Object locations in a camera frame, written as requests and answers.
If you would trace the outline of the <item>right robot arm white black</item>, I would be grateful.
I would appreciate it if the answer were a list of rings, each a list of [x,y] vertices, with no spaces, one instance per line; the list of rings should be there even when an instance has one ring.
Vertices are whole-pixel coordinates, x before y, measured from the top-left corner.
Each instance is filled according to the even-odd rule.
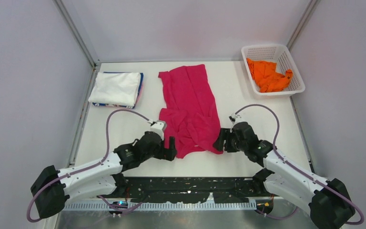
[[[272,143],[259,139],[247,122],[222,128],[213,146],[227,153],[243,152],[260,165],[262,169],[252,177],[254,192],[284,198],[307,213],[319,229],[339,229],[356,213],[343,182],[294,165]]]

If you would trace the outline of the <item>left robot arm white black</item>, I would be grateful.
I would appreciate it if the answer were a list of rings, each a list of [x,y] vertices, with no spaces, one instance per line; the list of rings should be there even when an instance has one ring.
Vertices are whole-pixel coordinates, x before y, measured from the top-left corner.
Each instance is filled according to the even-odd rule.
[[[137,168],[150,158],[174,160],[175,138],[169,137],[168,142],[165,147],[165,141],[156,132],[146,131],[140,139],[115,148],[105,160],[59,170],[55,166],[44,168],[30,189],[39,217],[54,216],[66,205],[85,198],[123,197],[127,191],[124,171]]]

